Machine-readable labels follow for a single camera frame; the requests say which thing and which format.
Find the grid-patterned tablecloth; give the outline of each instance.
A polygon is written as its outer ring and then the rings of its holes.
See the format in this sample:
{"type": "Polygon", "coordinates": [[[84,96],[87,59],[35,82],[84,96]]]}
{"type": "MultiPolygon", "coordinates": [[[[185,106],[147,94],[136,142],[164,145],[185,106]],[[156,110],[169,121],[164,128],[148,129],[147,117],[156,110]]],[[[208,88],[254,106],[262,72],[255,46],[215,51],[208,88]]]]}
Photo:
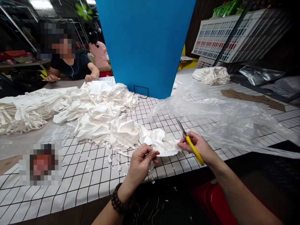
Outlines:
{"type": "MultiPolygon", "coordinates": [[[[194,69],[185,69],[177,72],[176,80],[181,83],[178,85],[179,88],[195,82],[191,76],[193,71],[194,69]]],[[[113,77],[102,79],[114,82],[113,77]]],[[[262,95],[233,82],[227,85],[210,87],[213,92],[219,94],[222,89],[229,88],[234,88],[246,94],[262,95]]],[[[153,123],[146,121],[147,114],[156,104],[157,99],[151,97],[140,99],[139,106],[134,113],[129,109],[126,110],[126,120],[135,120],[143,124],[148,130],[164,129],[167,133],[173,134],[176,139],[180,139],[182,133],[174,116],[158,114],[154,117],[153,123]]],[[[283,104],[286,112],[275,109],[269,109],[269,112],[283,126],[300,134],[300,109],[283,104]]],[[[199,132],[204,132],[217,126],[217,123],[212,119],[191,121],[186,117],[180,117],[179,120],[181,120],[187,131],[193,128],[199,132]]],[[[64,132],[65,127],[61,127],[52,138],[55,137],[59,140],[64,132]]],[[[263,135],[257,138],[254,143],[261,146],[270,146],[282,141],[285,141],[285,139],[265,127],[263,135]]],[[[213,142],[209,142],[209,144],[223,160],[247,153],[235,148],[220,149],[213,142]]],[[[125,151],[125,153],[130,156],[133,150],[125,151]]],[[[79,143],[76,138],[69,138],[62,149],[62,186],[19,186],[19,165],[17,163],[4,175],[0,176],[0,224],[16,223],[40,217],[109,195],[115,189],[115,186],[125,179],[124,174],[128,172],[126,164],[130,163],[130,158],[120,155],[122,166],[122,176],[120,177],[117,166],[115,168],[109,167],[108,162],[105,162],[107,156],[108,152],[104,146],[95,147],[93,143],[88,143],[85,140],[79,143]],[[82,153],[76,154],[81,147],[83,149],[82,153]]],[[[192,154],[186,152],[178,153],[175,156],[161,157],[159,162],[152,170],[154,179],[170,177],[202,167],[192,154]]]]}

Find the person in pink shirt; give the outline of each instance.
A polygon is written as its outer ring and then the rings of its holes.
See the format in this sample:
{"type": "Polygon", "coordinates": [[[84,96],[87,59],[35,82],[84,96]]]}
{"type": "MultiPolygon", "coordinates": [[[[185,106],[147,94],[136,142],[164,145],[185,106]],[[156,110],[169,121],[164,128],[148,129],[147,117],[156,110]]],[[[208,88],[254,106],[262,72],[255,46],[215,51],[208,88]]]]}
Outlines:
{"type": "Polygon", "coordinates": [[[97,32],[93,31],[89,36],[90,43],[88,44],[90,52],[95,57],[95,66],[100,72],[111,71],[112,67],[109,65],[106,59],[106,46],[102,42],[98,41],[97,32]]]}

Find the scissor blade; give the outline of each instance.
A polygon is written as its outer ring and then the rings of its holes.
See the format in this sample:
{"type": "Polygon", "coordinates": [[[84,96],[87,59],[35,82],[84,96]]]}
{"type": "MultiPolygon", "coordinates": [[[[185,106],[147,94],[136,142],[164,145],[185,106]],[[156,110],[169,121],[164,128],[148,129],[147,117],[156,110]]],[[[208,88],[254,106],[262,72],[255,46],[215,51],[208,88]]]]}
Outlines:
{"type": "Polygon", "coordinates": [[[182,131],[182,134],[186,137],[187,136],[187,133],[185,132],[185,130],[184,130],[184,128],[182,127],[182,125],[181,125],[181,123],[179,122],[179,120],[176,118],[176,121],[177,121],[177,123],[179,124],[179,127],[180,127],[180,129],[181,129],[181,131],[182,131]]]}

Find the cardboard piece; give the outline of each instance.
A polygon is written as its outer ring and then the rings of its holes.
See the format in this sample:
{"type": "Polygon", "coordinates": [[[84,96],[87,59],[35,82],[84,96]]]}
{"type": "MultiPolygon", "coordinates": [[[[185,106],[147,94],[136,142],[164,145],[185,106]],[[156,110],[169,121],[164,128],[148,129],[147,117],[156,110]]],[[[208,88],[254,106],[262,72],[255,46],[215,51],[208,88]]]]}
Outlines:
{"type": "Polygon", "coordinates": [[[234,89],[221,90],[221,93],[222,95],[229,98],[236,98],[244,101],[263,103],[270,106],[270,108],[285,112],[285,107],[282,103],[269,99],[264,95],[261,96],[247,95],[241,92],[237,92],[234,89]]]}

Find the red stool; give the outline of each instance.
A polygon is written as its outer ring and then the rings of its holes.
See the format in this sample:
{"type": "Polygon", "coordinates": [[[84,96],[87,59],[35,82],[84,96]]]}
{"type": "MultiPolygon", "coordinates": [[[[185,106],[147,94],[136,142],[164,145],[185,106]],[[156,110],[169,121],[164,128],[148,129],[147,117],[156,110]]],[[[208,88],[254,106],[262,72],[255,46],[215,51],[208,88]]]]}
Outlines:
{"type": "Polygon", "coordinates": [[[100,72],[99,77],[111,77],[112,73],[110,71],[100,72]]]}
{"type": "Polygon", "coordinates": [[[212,224],[237,224],[218,183],[212,184],[211,182],[207,182],[202,186],[196,187],[191,191],[191,196],[196,204],[205,212],[212,224]]]}

